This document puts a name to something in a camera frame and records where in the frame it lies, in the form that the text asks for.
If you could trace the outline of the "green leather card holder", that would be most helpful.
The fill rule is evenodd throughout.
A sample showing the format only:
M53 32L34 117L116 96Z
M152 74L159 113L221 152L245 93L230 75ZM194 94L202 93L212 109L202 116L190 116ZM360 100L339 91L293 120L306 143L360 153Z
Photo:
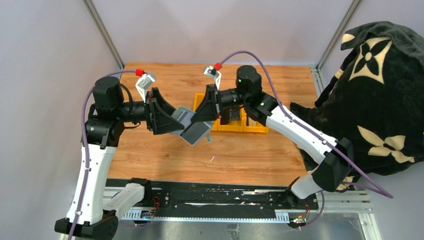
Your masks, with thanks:
M195 112L187 107L179 106L172 113L171 117L183 124L183 130L171 132L172 135L180 136L191 146L195 146L200 140L206 139L208 143L212 142L210 132L213 129L213 121L191 122Z

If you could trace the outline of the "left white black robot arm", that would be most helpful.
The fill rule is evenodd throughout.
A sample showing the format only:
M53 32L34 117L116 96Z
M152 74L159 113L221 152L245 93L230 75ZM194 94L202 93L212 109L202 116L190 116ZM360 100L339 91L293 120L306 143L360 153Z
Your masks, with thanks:
M77 186L66 216L55 222L57 233L70 238L111 240L119 221L133 206L160 206L151 182L136 177L108 202L103 201L109 168L126 123L145 122L154 135L184 128L172 117L174 107L153 87L155 81L152 73L139 74L135 87L142 101L125 101L127 87L111 75L98 79L88 92L94 103L81 113L82 158Z

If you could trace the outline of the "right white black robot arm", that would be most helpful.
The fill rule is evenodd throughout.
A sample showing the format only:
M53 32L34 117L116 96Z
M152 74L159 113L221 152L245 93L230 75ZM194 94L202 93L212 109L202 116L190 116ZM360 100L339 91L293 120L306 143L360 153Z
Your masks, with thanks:
M263 91L262 77L251 65L236 70L235 88L221 90L219 66L206 66L204 75L214 80L206 86L204 97L191 117L192 123L213 122L225 109L242 106L254 121L286 136L304 150L316 163L306 175L295 179L285 195L286 204L298 209L306 198L320 191L335 192L351 172L347 157L353 155L353 145L347 138L337 140L313 128L295 116L276 97Z

